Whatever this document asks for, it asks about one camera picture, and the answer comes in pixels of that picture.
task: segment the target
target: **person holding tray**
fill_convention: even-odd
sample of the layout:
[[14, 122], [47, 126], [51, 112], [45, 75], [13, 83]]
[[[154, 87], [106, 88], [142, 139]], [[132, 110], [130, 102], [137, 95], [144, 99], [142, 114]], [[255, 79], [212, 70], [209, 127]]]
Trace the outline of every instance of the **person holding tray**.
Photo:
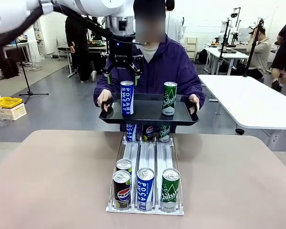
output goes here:
[[[165, 82], [177, 83], [177, 94], [185, 95], [200, 109], [205, 100], [202, 86], [194, 64], [187, 56], [181, 44], [171, 40], [165, 34], [165, 2], [163, 0], [135, 0], [133, 5], [136, 19], [136, 41], [146, 45], [133, 45], [133, 55], [143, 55], [143, 73], [134, 93], [163, 94]], [[103, 75], [94, 89], [94, 103], [101, 106], [119, 93], [122, 81], [135, 81], [134, 74], [127, 69], [113, 68], [111, 84]]]

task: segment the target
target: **person's left hand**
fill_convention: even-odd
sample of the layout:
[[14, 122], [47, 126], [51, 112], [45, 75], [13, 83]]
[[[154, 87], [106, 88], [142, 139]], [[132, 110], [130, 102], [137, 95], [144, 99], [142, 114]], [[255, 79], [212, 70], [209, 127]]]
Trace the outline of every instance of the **person's left hand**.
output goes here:
[[[195, 94], [191, 94], [190, 97], [189, 97], [189, 100], [190, 100], [191, 103], [197, 105], [197, 111], [199, 111], [199, 108], [200, 108], [199, 98]], [[194, 106], [192, 106], [190, 108], [190, 112], [191, 112], [191, 115], [194, 114], [194, 112], [195, 112], [195, 107]]]

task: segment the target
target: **black shoe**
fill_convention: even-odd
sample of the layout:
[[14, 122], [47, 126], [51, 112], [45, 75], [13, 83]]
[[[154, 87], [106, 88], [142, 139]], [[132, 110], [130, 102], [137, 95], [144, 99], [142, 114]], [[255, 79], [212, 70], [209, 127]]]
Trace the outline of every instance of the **black shoe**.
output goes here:
[[276, 80], [272, 83], [271, 88], [276, 90], [277, 92], [282, 91], [282, 87], [280, 86], [280, 83], [278, 82], [278, 80]]

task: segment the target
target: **white shoe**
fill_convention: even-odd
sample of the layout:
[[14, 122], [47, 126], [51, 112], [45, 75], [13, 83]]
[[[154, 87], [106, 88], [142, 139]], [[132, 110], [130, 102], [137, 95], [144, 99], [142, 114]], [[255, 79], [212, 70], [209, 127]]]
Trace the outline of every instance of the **white shoe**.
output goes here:
[[92, 82], [94, 82], [94, 81], [95, 81], [96, 74], [97, 74], [97, 72], [96, 72], [96, 71], [92, 71], [92, 73], [90, 74], [90, 76], [91, 76], [91, 78], [92, 78]]

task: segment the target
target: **yellow crate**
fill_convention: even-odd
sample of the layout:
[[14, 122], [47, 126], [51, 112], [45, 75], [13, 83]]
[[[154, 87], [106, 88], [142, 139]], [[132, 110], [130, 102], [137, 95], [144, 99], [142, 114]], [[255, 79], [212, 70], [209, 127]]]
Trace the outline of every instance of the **yellow crate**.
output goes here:
[[27, 111], [25, 110], [24, 104], [19, 104], [12, 109], [0, 107], [0, 115], [8, 115], [13, 121], [25, 116], [26, 114]]
[[2, 108], [13, 108], [21, 103], [22, 99], [19, 98], [10, 98], [10, 97], [0, 98], [0, 107]]

